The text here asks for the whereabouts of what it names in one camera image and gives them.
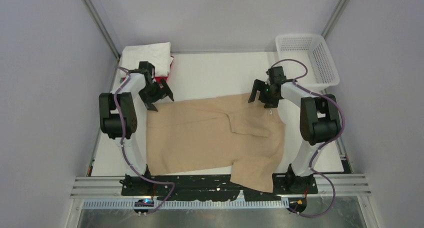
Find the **beige t-shirt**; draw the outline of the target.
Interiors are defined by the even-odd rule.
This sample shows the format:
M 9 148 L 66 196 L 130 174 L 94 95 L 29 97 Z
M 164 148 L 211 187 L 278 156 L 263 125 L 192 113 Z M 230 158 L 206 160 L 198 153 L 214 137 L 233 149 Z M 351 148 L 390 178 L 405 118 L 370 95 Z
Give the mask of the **beige t-shirt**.
M 249 94 L 158 104 L 147 113 L 146 159 L 153 176 L 231 167 L 230 181 L 271 193 L 286 125 Z

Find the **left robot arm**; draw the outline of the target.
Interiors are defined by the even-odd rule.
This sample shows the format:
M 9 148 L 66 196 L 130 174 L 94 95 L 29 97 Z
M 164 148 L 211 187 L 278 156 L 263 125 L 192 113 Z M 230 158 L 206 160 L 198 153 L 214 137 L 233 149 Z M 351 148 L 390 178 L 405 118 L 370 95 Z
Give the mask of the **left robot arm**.
M 164 78 L 155 80 L 155 66 L 148 61 L 140 61 L 137 69 L 118 69 L 125 73 L 123 82 L 113 91 L 99 95 L 100 130 L 119 148 L 130 174 L 138 177 L 135 190 L 148 195 L 157 181 L 144 176 L 147 162 L 136 138 L 139 122 L 134 99 L 141 99 L 145 113 L 156 112 L 155 103 L 166 97 L 173 101 L 174 94 Z

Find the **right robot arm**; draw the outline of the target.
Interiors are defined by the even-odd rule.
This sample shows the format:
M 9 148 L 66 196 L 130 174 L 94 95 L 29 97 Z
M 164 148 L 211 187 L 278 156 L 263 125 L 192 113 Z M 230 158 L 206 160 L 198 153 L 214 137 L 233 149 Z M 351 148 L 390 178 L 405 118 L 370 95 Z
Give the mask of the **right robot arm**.
M 259 100 L 265 108 L 277 108 L 280 100 L 288 100 L 300 109 L 299 130 L 302 143 L 296 158 L 289 164 L 283 187 L 299 193 L 311 185 L 316 160 L 324 146 L 336 140 L 343 131 L 341 109 L 333 94 L 319 94 L 288 79 L 281 66 L 267 70 L 268 79 L 255 79 L 249 103 Z

